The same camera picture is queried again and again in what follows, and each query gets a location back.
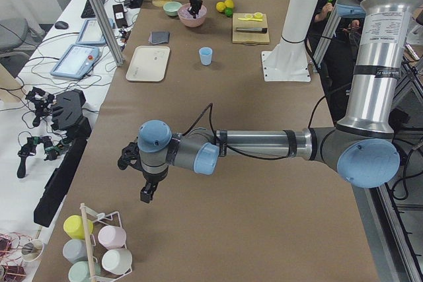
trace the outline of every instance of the warning label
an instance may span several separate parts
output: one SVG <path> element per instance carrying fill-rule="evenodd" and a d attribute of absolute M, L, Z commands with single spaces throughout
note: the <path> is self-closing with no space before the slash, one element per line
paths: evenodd
<path fill-rule="evenodd" d="M 409 13 L 396 11 L 366 16 L 360 44 L 394 43 L 404 46 L 409 19 Z"/>

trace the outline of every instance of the keyboard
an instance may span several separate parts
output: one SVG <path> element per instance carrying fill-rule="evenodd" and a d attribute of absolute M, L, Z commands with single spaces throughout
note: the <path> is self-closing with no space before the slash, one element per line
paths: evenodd
<path fill-rule="evenodd" d="M 84 10 L 81 14 L 81 18 L 94 18 L 95 17 L 95 13 L 93 10 L 93 7 L 90 4 L 90 1 L 87 0 L 87 2 L 85 3 L 85 7 Z"/>

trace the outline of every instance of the pink bowl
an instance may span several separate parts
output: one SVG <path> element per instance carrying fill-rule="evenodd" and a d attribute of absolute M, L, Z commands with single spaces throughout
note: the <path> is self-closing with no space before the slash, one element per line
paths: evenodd
<path fill-rule="evenodd" d="M 198 13 L 197 17 L 194 19 L 192 15 L 188 12 L 188 8 L 190 7 L 189 3 L 181 6 L 178 10 L 179 20 L 189 28 L 195 28 L 197 26 L 201 26 L 207 15 L 207 8 L 205 6 L 201 6 L 200 12 Z"/>

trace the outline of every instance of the wooden cutting board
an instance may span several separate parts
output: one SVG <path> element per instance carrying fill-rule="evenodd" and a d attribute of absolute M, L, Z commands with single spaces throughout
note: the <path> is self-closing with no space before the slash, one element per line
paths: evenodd
<path fill-rule="evenodd" d="M 263 14 L 263 21 L 241 21 L 245 13 L 234 13 L 232 16 L 232 43 L 240 44 L 269 44 L 269 31 L 267 33 L 237 32 L 237 28 L 268 28 L 267 16 Z"/>

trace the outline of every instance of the computer mouse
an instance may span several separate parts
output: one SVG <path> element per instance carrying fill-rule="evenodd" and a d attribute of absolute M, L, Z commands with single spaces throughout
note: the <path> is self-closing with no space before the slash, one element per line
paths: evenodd
<path fill-rule="evenodd" d="M 67 22 L 64 22 L 64 21 L 57 21 L 57 22 L 54 24 L 54 27 L 55 27 L 56 29 L 62 29 L 62 30 L 64 30 L 64 29 L 69 28 L 69 24 L 68 24 Z"/>

